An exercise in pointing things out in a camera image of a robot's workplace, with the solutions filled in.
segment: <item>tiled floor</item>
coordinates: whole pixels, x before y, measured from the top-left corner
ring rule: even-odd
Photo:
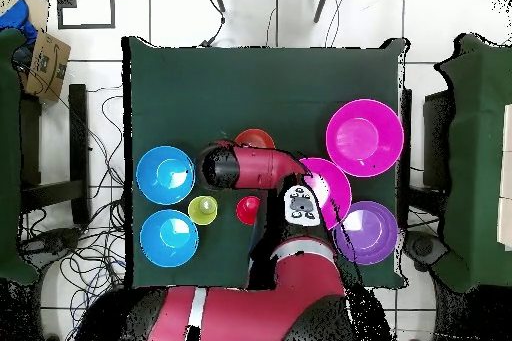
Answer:
[[[386,39],[406,37],[411,48],[406,56],[406,86],[413,91],[412,166],[423,167],[422,105],[425,95],[446,88],[433,63],[448,58],[453,40],[460,33],[477,32],[495,43],[510,41],[512,35],[510,0],[343,0],[340,25],[333,44],[336,47],[379,47]],[[121,140],[119,132],[101,113],[104,100],[120,95],[121,45],[123,35],[136,35],[157,46],[192,46],[209,39],[218,29],[220,18],[208,0],[115,0],[114,29],[58,29],[56,0],[49,0],[48,31],[71,45],[71,55],[61,98],[67,100],[70,83],[85,83],[88,90],[112,87],[89,94],[89,127],[112,153]],[[226,23],[215,46],[265,45],[269,15],[274,0],[224,0]],[[329,39],[325,35],[335,11],[334,0],[327,0],[320,22],[313,23],[318,0],[279,0],[279,47],[318,47],[333,41],[336,18]],[[78,8],[64,9],[65,24],[110,23],[109,0],[78,0]],[[268,32],[268,45],[276,46],[275,16]],[[121,98],[105,104],[105,113],[122,123]],[[43,182],[69,179],[69,141],[67,109],[62,103],[45,104],[41,122],[41,171]],[[97,192],[105,172],[104,158],[97,144],[90,142],[91,196]],[[124,177],[123,147],[116,151],[111,165]],[[422,185],[421,172],[412,171],[414,185]],[[113,189],[119,198],[121,190]],[[111,200],[111,190],[100,188],[92,200],[98,208]],[[40,224],[42,230],[71,226],[69,204],[51,206],[48,217]],[[30,220],[40,217],[33,212]],[[411,214],[411,223],[418,222]],[[94,227],[105,226],[102,217]],[[396,330],[398,341],[417,338],[429,341],[435,320],[435,296],[427,274],[417,272],[412,261],[402,256],[401,270],[408,286],[397,291],[376,289],[390,328]],[[77,275],[68,276],[78,282]],[[76,287],[60,274],[58,263],[50,268],[43,287],[42,319],[47,332],[64,338],[72,328],[69,312],[71,296]]]

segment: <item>red cup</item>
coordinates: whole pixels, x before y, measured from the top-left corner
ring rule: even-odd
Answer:
[[[247,196],[236,205],[236,217],[246,225],[254,225],[256,214],[260,207],[260,199],[256,196]]]
[[[235,142],[238,145],[246,144],[250,147],[258,148],[275,148],[274,140],[262,129],[247,129],[244,132],[238,134],[235,138]]]

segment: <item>pink bowl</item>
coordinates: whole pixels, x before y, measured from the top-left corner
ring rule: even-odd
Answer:
[[[347,215],[352,202],[352,192],[347,176],[329,160],[316,157],[300,159],[313,177],[305,176],[304,180],[313,189],[327,229],[332,229],[338,223],[334,206],[338,210],[340,220]]]
[[[379,101],[351,101],[327,125],[327,153],[349,175],[369,177],[387,171],[400,157],[403,144],[400,119]]]

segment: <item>blue bowl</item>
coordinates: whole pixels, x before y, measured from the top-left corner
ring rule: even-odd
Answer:
[[[177,210],[160,210],[146,219],[140,230],[140,245],[146,257],[162,268],[187,263],[197,250],[195,224]]]
[[[155,147],[139,160],[135,174],[142,194],[163,205],[183,200],[195,182],[194,164],[180,149]]]

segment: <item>yellow cup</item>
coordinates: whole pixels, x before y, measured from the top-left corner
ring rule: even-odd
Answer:
[[[217,201],[211,196],[199,196],[188,205],[188,215],[197,225],[209,225],[217,217]]]

